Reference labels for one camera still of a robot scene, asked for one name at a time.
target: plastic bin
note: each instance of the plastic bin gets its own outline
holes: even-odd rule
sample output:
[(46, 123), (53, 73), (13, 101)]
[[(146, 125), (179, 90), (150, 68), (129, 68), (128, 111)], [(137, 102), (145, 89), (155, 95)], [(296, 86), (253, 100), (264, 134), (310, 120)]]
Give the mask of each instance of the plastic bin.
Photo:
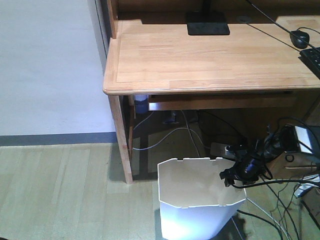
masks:
[(172, 158), (158, 164), (162, 237), (208, 240), (246, 200), (246, 191), (225, 187), (219, 173), (234, 162), (210, 158)]

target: laminate floor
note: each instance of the laminate floor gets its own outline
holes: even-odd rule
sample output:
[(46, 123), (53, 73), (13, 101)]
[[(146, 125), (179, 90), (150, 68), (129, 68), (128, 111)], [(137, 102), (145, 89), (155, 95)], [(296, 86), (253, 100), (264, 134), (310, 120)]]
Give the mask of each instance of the laminate floor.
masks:
[[(156, 143), (165, 132), (152, 134)], [(139, 139), (134, 140), (139, 147)], [(179, 130), (147, 152), (149, 171), (172, 157), (195, 157), (188, 132)], [(133, 173), (140, 152), (133, 154)], [(294, 185), (280, 196), (287, 204)], [(284, 184), (272, 186), (280, 190)], [(247, 196), (280, 219), (276, 198), (265, 186)], [(320, 239), (320, 231), (299, 199), (290, 212), (301, 240)], [(0, 147), (0, 237), (9, 240), (162, 240), (156, 180), (124, 183), (116, 143)], [(268, 218), (249, 201), (241, 210)], [(214, 240), (276, 240), (277, 231), (251, 216), (237, 214)], [(297, 239), (290, 219), (289, 234)]]

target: black mouse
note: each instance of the black mouse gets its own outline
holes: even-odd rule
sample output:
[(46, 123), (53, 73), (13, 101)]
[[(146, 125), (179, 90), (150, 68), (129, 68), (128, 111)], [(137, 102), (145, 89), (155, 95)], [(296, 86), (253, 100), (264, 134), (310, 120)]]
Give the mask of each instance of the black mouse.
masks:
[(292, 34), (290, 34), (291, 42), (296, 48), (305, 49), (308, 46), (307, 43), (309, 43), (309, 40), (310, 40), (310, 36), (308, 33), (304, 32), (304, 31), (300, 31), (300, 30), (291, 31), (291, 33), (293, 33), (294, 35), (299, 37), (299, 38), (297, 38), (297, 37), (293, 36)]

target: keyboard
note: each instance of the keyboard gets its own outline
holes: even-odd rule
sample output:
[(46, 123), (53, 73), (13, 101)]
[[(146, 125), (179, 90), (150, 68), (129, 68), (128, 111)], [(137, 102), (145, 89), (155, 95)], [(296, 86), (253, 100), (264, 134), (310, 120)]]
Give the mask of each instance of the keyboard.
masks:
[(313, 48), (300, 51), (301, 61), (320, 79), (320, 52)]

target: gray baseboard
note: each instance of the gray baseboard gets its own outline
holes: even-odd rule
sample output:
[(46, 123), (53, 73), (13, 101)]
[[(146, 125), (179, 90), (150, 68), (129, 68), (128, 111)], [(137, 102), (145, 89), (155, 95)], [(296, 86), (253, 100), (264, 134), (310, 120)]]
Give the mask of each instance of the gray baseboard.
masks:
[(115, 132), (0, 136), (0, 146), (116, 143)]

